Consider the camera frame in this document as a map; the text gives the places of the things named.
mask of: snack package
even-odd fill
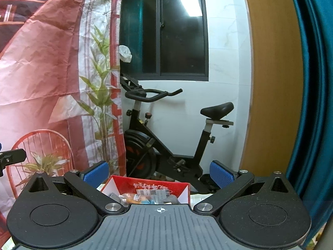
[[[123,202],[131,204],[155,204],[150,196],[133,193],[124,193],[119,196]]]
[[[180,204],[177,196],[169,195],[161,204]]]

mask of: bike seat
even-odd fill
[[[221,105],[203,108],[200,113],[205,117],[211,118],[212,120],[220,120],[222,117],[229,114],[233,109],[234,104],[232,102],[227,102]]]

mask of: white tiled wall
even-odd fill
[[[175,97],[167,97],[152,104],[143,103],[141,111],[142,119],[145,112],[153,114],[149,127],[175,154],[194,155],[205,125],[205,117],[200,114],[200,109],[229,101],[234,103],[235,109],[225,119],[234,121],[235,126],[228,129],[213,126],[212,135],[216,139],[213,144],[207,144],[201,162],[204,173],[209,173],[212,160],[219,160],[238,169],[249,113],[251,54],[250,49],[244,47],[244,53],[240,56],[239,46],[246,45],[244,41],[247,37],[246,32],[239,36],[240,24],[237,18],[240,14],[235,1],[205,1],[209,34],[209,81],[140,81],[140,84],[144,88],[170,92],[183,89],[184,92]],[[239,93],[247,97],[242,96],[239,100]],[[134,103],[125,97],[122,100],[123,125],[127,129],[129,117],[125,113]]]
[[[239,46],[239,97],[235,123],[235,151],[230,167],[236,170],[242,157],[249,120],[252,56],[246,0],[234,0],[234,6]]]

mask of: white plastic bag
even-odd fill
[[[126,63],[130,63],[132,60],[132,54],[127,46],[119,45],[120,60]]]

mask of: adjustment knob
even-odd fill
[[[147,119],[151,119],[152,114],[148,112],[144,115],[144,117],[147,118]]]

